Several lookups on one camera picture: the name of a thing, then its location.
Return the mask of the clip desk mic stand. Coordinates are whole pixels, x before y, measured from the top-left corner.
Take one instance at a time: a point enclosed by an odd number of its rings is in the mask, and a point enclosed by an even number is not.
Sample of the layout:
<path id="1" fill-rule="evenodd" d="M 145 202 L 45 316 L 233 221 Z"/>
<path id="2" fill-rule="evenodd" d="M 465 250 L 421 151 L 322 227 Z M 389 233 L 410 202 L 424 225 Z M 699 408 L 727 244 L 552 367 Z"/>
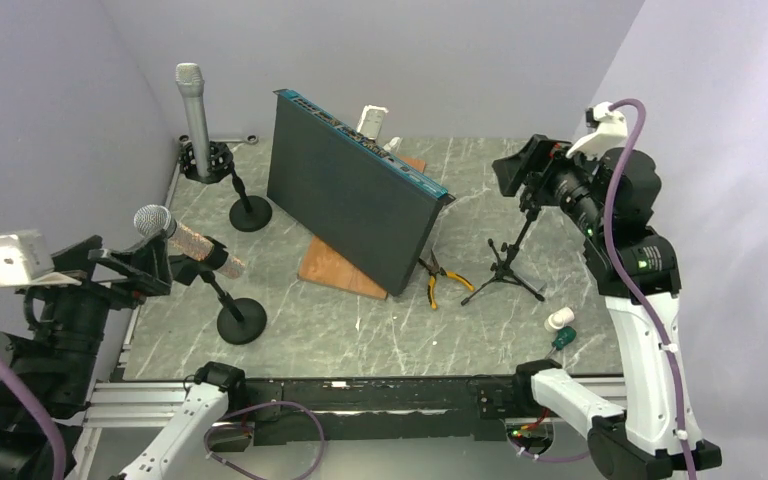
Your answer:
<path id="1" fill-rule="evenodd" d="M 233 298 L 216 280 L 215 273 L 220 266 L 228 264 L 230 254 L 221 242 L 208 237 L 212 250 L 207 259 L 198 261 L 184 254 L 169 257 L 173 280 L 190 286 L 196 278 L 210 285 L 222 305 L 217 317 L 220 337 L 232 345 L 244 345 L 256 340 L 265 330 L 267 313 L 264 307 L 251 298 Z"/>

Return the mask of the silver microphone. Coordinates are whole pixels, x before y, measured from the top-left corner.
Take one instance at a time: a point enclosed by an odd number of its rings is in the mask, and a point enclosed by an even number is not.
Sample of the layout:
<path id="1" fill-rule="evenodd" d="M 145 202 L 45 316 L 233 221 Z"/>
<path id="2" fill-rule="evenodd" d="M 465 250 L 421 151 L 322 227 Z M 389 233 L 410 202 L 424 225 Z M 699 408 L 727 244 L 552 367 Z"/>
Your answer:
<path id="1" fill-rule="evenodd" d="M 205 80 L 196 63 L 178 64 L 175 78 L 184 105 L 196 170 L 204 178 L 210 173 L 210 140 L 204 106 Z"/>

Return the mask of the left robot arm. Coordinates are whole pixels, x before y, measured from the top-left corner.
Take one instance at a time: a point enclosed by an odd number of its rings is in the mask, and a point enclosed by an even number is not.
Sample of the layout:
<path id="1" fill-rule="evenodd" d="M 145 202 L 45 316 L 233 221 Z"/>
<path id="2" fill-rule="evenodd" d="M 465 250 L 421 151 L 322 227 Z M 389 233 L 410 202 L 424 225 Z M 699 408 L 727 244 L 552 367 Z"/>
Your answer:
<path id="1" fill-rule="evenodd" d="M 35 230 L 0 234 L 0 288 L 18 293 L 30 336 L 0 331 L 0 479 L 62 479 L 75 467 L 108 315 L 174 283 L 241 262 L 220 242 L 163 229 L 122 250 L 91 236 L 58 252 Z"/>

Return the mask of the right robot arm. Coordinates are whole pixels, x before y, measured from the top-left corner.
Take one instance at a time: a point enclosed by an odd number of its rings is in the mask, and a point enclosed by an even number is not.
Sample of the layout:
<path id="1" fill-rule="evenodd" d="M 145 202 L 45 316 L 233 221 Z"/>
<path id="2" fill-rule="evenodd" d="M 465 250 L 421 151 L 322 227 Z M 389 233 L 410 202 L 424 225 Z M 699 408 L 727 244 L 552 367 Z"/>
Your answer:
<path id="1" fill-rule="evenodd" d="M 559 208 L 584 238 L 584 259 L 617 334 L 626 402 L 607 400 L 553 359 L 520 364 L 517 411 L 551 412 L 585 440 L 608 479 L 676 479 L 718 468 L 720 447 L 695 419 L 678 345 L 681 280 L 671 243 L 650 226 L 662 182 L 655 161 L 620 147 L 595 161 L 567 142 L 532 137 L 492 164 L 500 192 L 535 216 Z"/>

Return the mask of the black tripod shock mount stand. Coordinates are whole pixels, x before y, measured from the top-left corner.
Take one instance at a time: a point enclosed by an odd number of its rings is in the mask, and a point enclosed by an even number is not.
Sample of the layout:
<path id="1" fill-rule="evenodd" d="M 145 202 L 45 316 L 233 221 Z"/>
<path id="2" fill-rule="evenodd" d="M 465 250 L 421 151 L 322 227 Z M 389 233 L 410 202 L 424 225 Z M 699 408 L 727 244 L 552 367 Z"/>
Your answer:
<path id="1" fill-rule="evenodd" d="M 492 238 L 488 240 L 488 246 L 495 256 L 495 261 L 491 264 L 490 270 L 493 275 L 482 283 L 474 292 L 469 294 L 461 301 L 462 306 L 466 306 L 478 293 L 492 283 L 506 283 L 520 286 L 531 293 L 539 302 L 546 300 L 541 290 L 531 281 L 518 275 L 513 269 L 513 262 L 517 258 L 522 242 L 532 224 L 538 219 L 542 207 L 534 200 L 521 199 L 520 211 L 525 215 L 525 221 L 520 229 L 516 240 L 512 243 L 503 242 L 499 249 L 496 248 Z"/>

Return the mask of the rhinestone microphone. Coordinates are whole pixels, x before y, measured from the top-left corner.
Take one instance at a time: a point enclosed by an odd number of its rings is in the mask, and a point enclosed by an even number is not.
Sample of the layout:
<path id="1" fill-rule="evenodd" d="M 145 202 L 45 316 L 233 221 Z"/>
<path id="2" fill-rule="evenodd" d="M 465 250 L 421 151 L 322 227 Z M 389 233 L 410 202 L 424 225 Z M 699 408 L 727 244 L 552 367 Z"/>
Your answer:
<path id="1" fill-rule="evenodd" d="M 165 206 L 141 207 L 135 213 L 133 223 L 143 237 L 161 233 L 182 254 L 229 279 L 237 279 L 244 272 L 244 263 L 231 255 L 224 244 L 179 222 Z"/>

